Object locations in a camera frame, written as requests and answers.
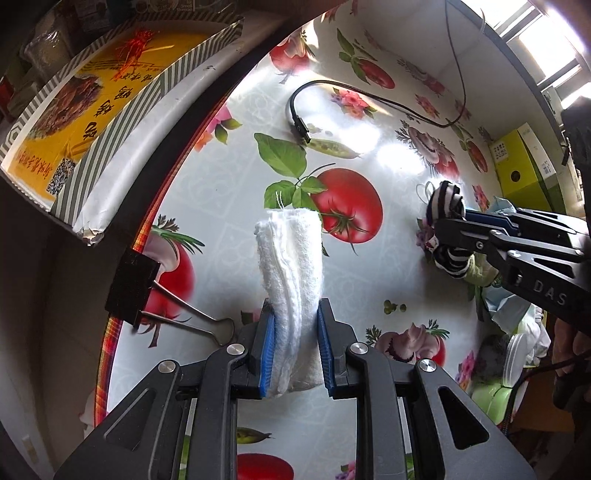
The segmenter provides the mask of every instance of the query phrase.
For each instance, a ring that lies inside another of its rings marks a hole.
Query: white towel
[[[322,294],[322,225],[308,209],[268,210],[255,225],[259,266],[275,311],[275,353],[267,396],[323,382],[317,338]]]

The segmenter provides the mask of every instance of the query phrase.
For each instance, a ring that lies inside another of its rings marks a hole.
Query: metal bolt
[[[241,343],[233,343],[228,345],[226,352],[228,352],[230,355],[242,355],[244,353],[244,345]]]
[[[424,372],[434,372],[437,368],[437,364],[430,358],[423,358],[419,363],[418,367]]]
[[[363,342],[351,343],[351,346],[349,348],[353,353],[358,353],[360,355],[363,355],[364,353],[368,352],[368,346]]]
[[[177,368],[177,366],[172,360],[165,360],[164,362],[160,362],[158,364],[158,371],[161,374],[172,373],[172,372],[174,372],[175,368]]]

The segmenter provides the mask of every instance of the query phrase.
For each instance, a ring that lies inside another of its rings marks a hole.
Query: qr code
[[[60,164],[56,168],[49,185],[46,188],[47,193],[52,195],[57,195],[60,193],[61,188],[66,183],[67,179],[70,178],[72,172],[74,172],[74,168],[76,164],[72,162],[69,158],[62,158]]]
[[[492,155],[496,162],[504,160],[509,157],[509,152],[507,151],[507,146],[504,142],[498,142],[496,145],[492,146]]]

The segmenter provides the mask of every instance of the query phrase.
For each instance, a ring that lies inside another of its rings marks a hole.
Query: cable connector
[[[311,138],[308,135],[308,132],[310,130],[308,129],[308,127],[306,126],[304,121],[301,119],[301,117],[299,115],[296,115],[293,118],[293,120],[294,120],[295,129],[300,134],[300,137],[302,137],[306,141],[306,143],[310,143]]]

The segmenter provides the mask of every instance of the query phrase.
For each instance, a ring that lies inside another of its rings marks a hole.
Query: striped sock
[[[439,188],[433,192],[427,205],[427,224],[433,226],[438,218],[460,218],[466,216],[463,197],[460,188],[444,180]],[[433,260],[453,278],[466,276],[472,252],[463,248],[440,245],[433,251]]]

